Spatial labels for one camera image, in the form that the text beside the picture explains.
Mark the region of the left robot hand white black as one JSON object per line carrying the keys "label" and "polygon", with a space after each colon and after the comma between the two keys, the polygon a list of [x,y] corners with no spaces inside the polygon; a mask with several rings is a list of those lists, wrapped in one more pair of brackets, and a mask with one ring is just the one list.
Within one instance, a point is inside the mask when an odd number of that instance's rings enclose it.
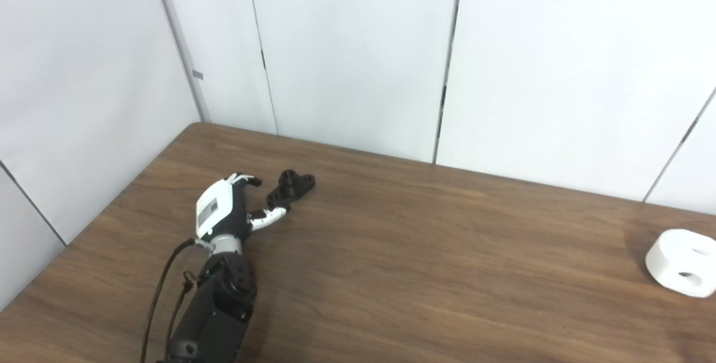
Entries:
{"label": "left robot hand white black", "polygon": [[228,234],[243,242],[251,233],[281,220],[291,210],[289,204],[247,210],[244,190],[261,185],[257,177],[240,173],[210,185],[196,203],[195,236],[210,242]]}

